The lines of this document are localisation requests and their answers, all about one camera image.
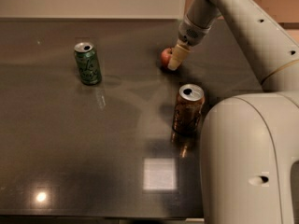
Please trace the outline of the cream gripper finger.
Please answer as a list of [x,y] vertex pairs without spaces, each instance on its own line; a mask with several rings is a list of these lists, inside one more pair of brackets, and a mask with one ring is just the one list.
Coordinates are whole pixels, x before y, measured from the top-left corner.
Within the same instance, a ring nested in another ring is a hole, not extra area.
[[190,53],[190,47],[187,43],[178,41],[172,48],[171,58],[167,65],[167,68],[171,71],[175,71],[186,60]]

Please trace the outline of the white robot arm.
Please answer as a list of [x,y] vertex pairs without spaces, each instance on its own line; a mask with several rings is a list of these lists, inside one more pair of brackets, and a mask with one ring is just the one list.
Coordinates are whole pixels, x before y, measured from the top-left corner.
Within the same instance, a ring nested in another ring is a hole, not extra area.
[[205,224],[296,224],[299,46],[253,0],[194,0],[168,69],[222,16],[262,86],[216,104],[200,137]]

